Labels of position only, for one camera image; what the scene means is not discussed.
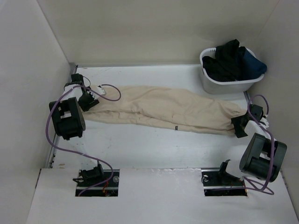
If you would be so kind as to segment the beige trousers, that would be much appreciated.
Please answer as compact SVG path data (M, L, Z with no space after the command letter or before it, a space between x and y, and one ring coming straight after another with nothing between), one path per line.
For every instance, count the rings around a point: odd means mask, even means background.
M186 89L121 86L120 93L105 88L116 102L101 99L84 112L86 120L107 124L133 124L184 132L232 135L231 119L246 110L230 101L207 98Z

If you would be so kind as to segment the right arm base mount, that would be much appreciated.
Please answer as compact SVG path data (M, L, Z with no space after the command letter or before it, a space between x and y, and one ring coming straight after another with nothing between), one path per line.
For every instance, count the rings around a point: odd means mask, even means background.
M217 169L202 169L201 182L205 196L247 196L245 182Z

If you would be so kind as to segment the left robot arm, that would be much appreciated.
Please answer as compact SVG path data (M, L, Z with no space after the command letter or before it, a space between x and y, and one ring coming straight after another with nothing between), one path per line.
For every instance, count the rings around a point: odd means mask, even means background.
M65 95L52 113L52 122L55 132L58 136L62 136L64 140L70 140L70 138L83 136L83 131L86 129L85 119L83 112L87 112L92 107L99 104L99 96L92 91L82 87L86 86L84 83L84 77L81 74L72 74L71 81L64 86ZM80 187L83 186L100 186L105 180L105 174L102 165L97 162L97 166L91 170L81 170L79 172L79 178L73 179L78 183Z

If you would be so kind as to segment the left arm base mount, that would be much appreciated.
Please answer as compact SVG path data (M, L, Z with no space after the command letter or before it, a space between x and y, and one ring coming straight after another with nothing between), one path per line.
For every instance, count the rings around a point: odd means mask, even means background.
M107 180L111 175L111 170L104 170L103 174L94 175L91 177L83 178L79 176L78 178L73 178L76 183L75 196L85 190L86 188L98 184L104 180ZM117 197L120 182L120 170L114 170L113 177L106 182L98 184L90 189L84 191L80 196L82 197Z

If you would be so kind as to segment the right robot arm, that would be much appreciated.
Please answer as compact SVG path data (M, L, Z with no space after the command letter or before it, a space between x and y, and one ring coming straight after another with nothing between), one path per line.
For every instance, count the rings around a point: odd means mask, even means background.
M271 170L269 182L274 182L279 174L287 145L278 140L271 141L271 136L265 129L269 127L263 108L249 105L249 110L239 117L231 119L237 138L249 142L243 156L239 160L224 161L217 172L217 180L221 184L229 184L244 176L253 176L265 181Z

